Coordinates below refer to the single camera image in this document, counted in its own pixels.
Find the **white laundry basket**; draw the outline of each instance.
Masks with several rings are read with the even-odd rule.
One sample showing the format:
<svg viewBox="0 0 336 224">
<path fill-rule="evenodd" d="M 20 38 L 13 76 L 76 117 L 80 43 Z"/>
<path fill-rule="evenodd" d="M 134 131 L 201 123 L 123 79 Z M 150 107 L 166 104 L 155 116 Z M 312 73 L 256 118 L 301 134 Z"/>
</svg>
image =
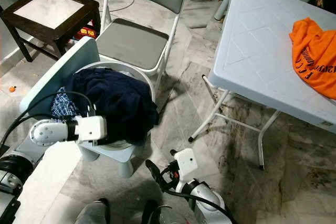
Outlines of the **white laundry basket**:
<svg viewBox="0 0 336 224">
<path fill-rule="evenodd" d="M 136 67 L 129 65 L 127 63 L 124 63 L 124 62 L 120 62 L 120 61 L 98 61 L 98 62 L 94 62 L 92 64 L 88 64 L 82 67 L 81 69 L 76 71 L 76 73 L 78 73 L 79 71 L 83 69 L 88 69 L 88 68 L 110 68 L 117 72 L 129 73 L 133 78 L 140 80 L 144 83 L 147 83 L 149 85 L 152 101 L 155 102 L 155 91 L 154 91 L 154 87 L 150 79 Z M 120 141 L 113 142 L 111 144 L 100 145 L 100 147 L 102 149 L 105 149 L 106 151 L 109 151 L 109 150 L 122 150 L 122 149 L 130 147 L 131 145 L 132 144 L 126 142 L 125 140 L 120 140 Z"/>
</svg>

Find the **orange shirt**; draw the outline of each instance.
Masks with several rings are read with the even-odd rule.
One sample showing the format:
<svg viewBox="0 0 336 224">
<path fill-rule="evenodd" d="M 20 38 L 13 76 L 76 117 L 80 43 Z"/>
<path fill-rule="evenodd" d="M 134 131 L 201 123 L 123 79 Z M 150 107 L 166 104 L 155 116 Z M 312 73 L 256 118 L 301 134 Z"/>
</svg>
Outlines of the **orange shirt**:
<svg viewBox="0 0 336 224">
<path fill-rule="evenodd" d="M 305 18 L 294 23 L 289 37 L 295 72 L 319 93 L 336 99 L 336 30 L 323 31 Z"/>
</svg>

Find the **white stool top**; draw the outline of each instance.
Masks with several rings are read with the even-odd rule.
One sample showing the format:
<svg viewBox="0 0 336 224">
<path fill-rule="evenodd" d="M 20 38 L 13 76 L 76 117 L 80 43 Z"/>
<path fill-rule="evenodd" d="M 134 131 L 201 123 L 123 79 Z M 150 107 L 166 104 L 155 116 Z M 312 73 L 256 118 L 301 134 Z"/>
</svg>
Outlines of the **white stool top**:
<svg viewBox="0 0 336 224">
<path fill-rule="evenodd" d="M 336 133 L 336 102 L 292 68 L 289 33 L 306 17 L 323 30 L 336 29 L 335 14 L 299 0 L 231 0 L 209 80 Z"/>
<path fill-rule="evenodd" d="M 73 0 L 32 0 L 14 14 L 55 29 L 83 6 Z"/>
</svg>

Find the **blue checkered cloth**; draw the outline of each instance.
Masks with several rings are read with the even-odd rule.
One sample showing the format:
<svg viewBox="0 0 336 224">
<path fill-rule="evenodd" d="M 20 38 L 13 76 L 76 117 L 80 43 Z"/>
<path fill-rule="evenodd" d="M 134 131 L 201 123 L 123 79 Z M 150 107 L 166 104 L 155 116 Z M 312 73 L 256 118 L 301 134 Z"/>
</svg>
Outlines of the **blue checkered cloth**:
<svg viewBox="0 0 336 224">
<path fill-rule="evenodd" d="M 58 92 L 64 92 L 65 87 L 61 87 Z M 78 108 L 75 104 L 68 98 L 67 94 L 57 94 L 52 102 L 51 113 L 53 116 L 75 116 Z"/>
</svg>

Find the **black cable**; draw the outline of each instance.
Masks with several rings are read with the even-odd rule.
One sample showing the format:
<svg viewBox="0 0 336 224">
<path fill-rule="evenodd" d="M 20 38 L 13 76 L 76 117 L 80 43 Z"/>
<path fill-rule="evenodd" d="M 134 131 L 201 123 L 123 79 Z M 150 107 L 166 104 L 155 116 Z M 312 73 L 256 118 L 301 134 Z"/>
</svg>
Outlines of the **black cable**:
<svg viewBox="0 0 336 224">
<path fill-rule="evenodd" d="M 32 106 L 28 107 L 24 112 L 22 112 L 22 113 L 17 117 L 17 119 L 14 120 L 14 122 L 8 127 L 8 129 L 7 129 L 6 133 L 5 133 L 5 135 L 2 137 L 1 142 L 0 142 L 0 148 L 5 144 L 5 142 L 6 142 L 7 138 L 8 138 L 8 136 L 9 136 L 9 134 L 10 134 L 10 133 L 11 133 L 11 132 L 18 126 L 17 123 L 20 121 L 20 119 L 21 119 L 21 118 L 22 118 L 28 111 L 30 111 L 32 108 L 34 108 L 34 107 L 35 107 L 36 105 L 38 105 L 41 101 L 47 99 L 48 97 L 52 97 L 52 96 L 54 96 L 54 95 L 57 95 L 57 94 L 64 94 L 64 93 L 76 94 L 76 95 L 80 95 L 80 96 L 84 97 L 84 98 L 88 101 L 88 103 L 89 103 L 90 110 L 91 110 L 91 111 L 94 111 L 94 108 L 93 108 L 93 105 L 92 105 L 92 102 L 90 101 L 90 99 L 89 99 L 86 95 L 84 95 L 84 94 L 82 94 L 82 93 L 80 93 L 80 92 L 76 92 L 76 91 L 64 91 L 64 92 L 55 92 L 55 93 L 51 93 L 51 94 L 49 94 L 49 95 L 46 95 L 45 97 L 42 97 L 42 98 L 39 99 L 37 102 L 35 102 Z"/>
<path fill-rule="evenodd" d="M 189 198 L 189 199 L 194 199 L 194 200 L 198 200 L 198 201 L 201 201 L 203 203 L 206 203 L 214 208 L 216 208 L 218 211 L 220 211 L 221 213 L 223 213 L 227 218 L 230 219 L 230 221 L 232 222 L 232 224 L 237 224 L 236 220 L 233 218 L 233 216 L 225 209 L 223 209 L 222 207 L 220 207 L 219 205 L 207 200 L 207 199 L 203 199 L 201 197 L 198 197 L 198 196 L 194 196 L 194 195 L 190 195 L 190 194 L 182 194 L 182 193 L 177 193 L 175 191 L 170 191 L 168 189 L 165 189 L 162 184 L 161 184 L 161 180 L 160 178 L 162 178 L 163 174 L 166 173 L 169 169 L 166 168 L 165 170 L 163 170 L 161 173 L 160 173 L 160 177 L 158 179 L 158 182 L 159 182 L 159 185 L 160 185 L 160 188 L 165 192 L 165 193 L 168 193 L 170 195 L 173 195 L 173 196 L 178 196 L 178 197 L 182 197 L 182 198 Z"/>
<path fill-rule="evenodd" d="M 129 4 L 128 6 L 126 6 L 126 7 L 123 7 L 123 8 L 120 8 L 120 9 L 116 9 L 116 10 L 111 10 L 110 12 L 116 12 L 116 11 L 118 11 L 118 10 L 124 10 L 124 9 L 130 7 L 131 5 L 133 5 L 134 1 L 135 1 L 135 0 L 133 0 L 132 3 Z"/>
<path fill-rule="evenodd" d="M 48 115 L 48 114 L 35 114 L 35 115 L 29 115 L 29 116 L 25 116 L 24 118 L 21 118 L 20 121 L 17 122 L 17 124 L 15 125 L 15 128 L 18 127 L 20 124 L 22 124 L 23 122 L 27 121 L 30 118 L 34 118 L 36 116 L 45 116 L 48 118 L 52 118 L 52 119 L 58 119 L 58 117 L 53 116 L 53 115 Z"/>
</svg>

